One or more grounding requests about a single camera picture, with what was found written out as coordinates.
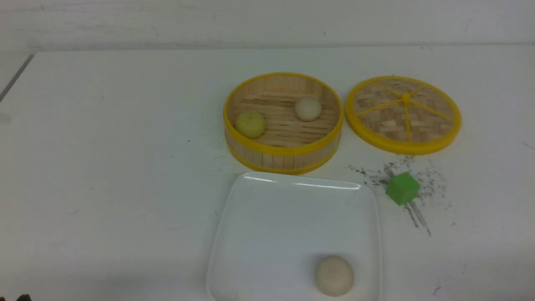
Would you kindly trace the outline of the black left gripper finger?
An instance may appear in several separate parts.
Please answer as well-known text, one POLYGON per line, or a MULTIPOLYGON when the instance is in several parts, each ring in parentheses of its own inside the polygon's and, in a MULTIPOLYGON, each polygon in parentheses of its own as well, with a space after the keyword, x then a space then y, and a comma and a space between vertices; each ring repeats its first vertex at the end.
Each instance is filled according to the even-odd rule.
POLYGON ((30 295, 20 295, 16 301, 32 301, 32 298, 30 295))

